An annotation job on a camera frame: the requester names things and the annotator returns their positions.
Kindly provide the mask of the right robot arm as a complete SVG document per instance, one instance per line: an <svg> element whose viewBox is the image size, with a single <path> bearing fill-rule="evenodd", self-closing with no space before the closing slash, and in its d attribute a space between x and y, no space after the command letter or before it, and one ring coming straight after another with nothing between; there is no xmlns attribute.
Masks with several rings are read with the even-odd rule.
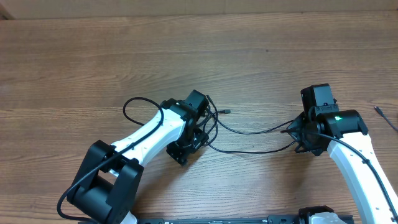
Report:
<svg viewBox="0 0 398 224"><path fill-rule="evenodd" d="M397 223L397 194L375 155L369 129L356 110L341 111L329 84L300 92L303 112L285 129L296 153L327 152L338 166L363 223Z"/></svg>

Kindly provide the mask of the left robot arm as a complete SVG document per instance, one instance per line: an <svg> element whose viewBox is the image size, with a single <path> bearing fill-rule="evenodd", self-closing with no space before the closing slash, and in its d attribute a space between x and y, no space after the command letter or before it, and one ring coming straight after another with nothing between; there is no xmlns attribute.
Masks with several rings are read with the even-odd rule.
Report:
<svg viewBox="0 0 398 224"><path fill-rule="evenodd" d="M156 115L135 133L88 149L71 187L60 198L85 216L79 223L137 223L131 213L145 166L162 150L180 165L208 140L198 120L209 101L193 90L185 100L173 98L157 105Z"/></svg>

